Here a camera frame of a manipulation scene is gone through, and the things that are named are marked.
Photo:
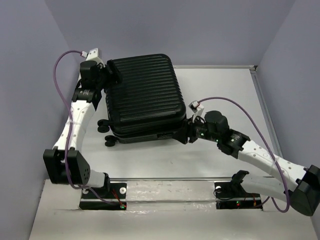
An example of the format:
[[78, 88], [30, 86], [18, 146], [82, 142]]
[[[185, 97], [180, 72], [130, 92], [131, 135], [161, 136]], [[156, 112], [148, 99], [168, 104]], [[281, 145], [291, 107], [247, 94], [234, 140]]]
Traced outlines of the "black ribbed hard-shell suitcase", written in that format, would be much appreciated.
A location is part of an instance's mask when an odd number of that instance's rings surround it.
[[113, 60], [122, 82], [106, 90], [107, 119], [97, 122], [105, 146], [167, 140], [187, 117], [170, 57], [164, 53]]

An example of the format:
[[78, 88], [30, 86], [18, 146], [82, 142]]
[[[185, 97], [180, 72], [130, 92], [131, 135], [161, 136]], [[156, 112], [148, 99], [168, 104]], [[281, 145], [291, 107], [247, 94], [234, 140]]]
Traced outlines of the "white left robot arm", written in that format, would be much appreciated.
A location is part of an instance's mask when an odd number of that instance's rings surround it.
[[122, 76], [113, 60], [106, 64], [96, 60], [80, 63], [80, 79], [68, 103], [68, 119], [63, 131], [51, 149], [43, 153], [50, 181], [75, 188], [93, 188], [97, 196], [110, 194], [110, 177], [105, 172], [91, 169], [81, 153], [89, 122], [97, 111], [102, 92], [122, 82]]

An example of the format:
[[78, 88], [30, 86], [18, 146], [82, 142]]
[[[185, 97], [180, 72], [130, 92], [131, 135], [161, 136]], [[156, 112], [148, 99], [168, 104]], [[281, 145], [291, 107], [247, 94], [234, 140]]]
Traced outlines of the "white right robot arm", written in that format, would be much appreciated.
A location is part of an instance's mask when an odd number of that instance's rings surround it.
[[265, 179], [245, 172], [242, 179], [230, 183], [230, 190], [235, 196], [246, 192], [267, 195], [289, 202], [294, 210], [308, 217], [314, 215], [320, 204], [319, 167], [304, 167], [264, 149], [247, 135], [231, 129], [227, 118], [219, 111], [209, 111], [204, 118], [185, 119], [173, 139], [184, 145], [198, 139], [215, 142], [222, 153], [271, 176]]

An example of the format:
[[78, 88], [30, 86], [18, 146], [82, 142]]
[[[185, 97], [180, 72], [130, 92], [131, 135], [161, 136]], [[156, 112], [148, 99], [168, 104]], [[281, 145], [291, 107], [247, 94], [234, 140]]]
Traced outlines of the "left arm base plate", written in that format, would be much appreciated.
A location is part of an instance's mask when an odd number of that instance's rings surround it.
[[79, 208], [88, 211], [125, 211], [127, 209], [127, 183], [114, 181], [110, 183], [110, 190], [93, 188], [83, 190], [79, 201]]

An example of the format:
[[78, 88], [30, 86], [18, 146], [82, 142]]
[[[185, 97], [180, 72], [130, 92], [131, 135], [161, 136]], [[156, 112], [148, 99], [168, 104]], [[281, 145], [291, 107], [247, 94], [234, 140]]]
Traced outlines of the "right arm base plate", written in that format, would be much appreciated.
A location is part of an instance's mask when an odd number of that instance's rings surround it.
[[263, 209], [261, 195], [246, 192], [240, 184], [217, 182], [213, 195], [217, 210]]

